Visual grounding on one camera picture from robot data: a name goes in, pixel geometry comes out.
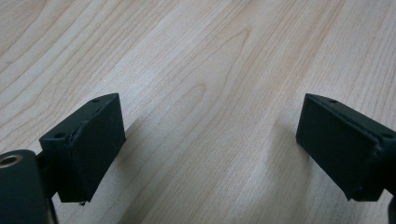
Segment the screw hole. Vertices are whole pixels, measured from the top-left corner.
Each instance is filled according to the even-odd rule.
[[[66,133],[56,133],[55,135],[53,135],[54,138],[62,138],[65,136],[66,136]]]
[[[11,155],[11,156],[7,156],[3,159],[0,159],[0,169],[6,168],[8,166],[12,166],[12,165],[18,163],[21,159],[22,159],[21,155]]]
[[[393,135],[391,135],[389,133],[381,133],[381,135],[386,137],[386,138],[393,138]]]

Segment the black plastic part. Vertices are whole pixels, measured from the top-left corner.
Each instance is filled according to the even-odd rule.
[[[89,101],[40,138],[47,193],[63,203],[90,201],[125,142],[117,93]]]
[[[396,132],[333,99],[307,94],[297,142],[348,199],[395,193]]]
[[[33,151],[0,155],[0,194],[0,223],[57,223]]]

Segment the metal ring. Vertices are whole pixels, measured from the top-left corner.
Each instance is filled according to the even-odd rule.
[[[23,159],[20,154],[9,155],[0,159],[0,169],[15,165]]]

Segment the light wooden surface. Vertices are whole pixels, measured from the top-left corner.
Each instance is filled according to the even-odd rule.
[[[295,132],[306,92],[396,129],[394,0],[3,0],[0,32],[0,152],[120,94],[127,142],[61,223],[388,222]]]

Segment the wooden table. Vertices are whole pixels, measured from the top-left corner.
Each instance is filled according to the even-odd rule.
[[[304,95],[396,129],[396,1],[0,3],[0,152],[120,94],[127,142],[61,223],[388,223],[295,142]]]

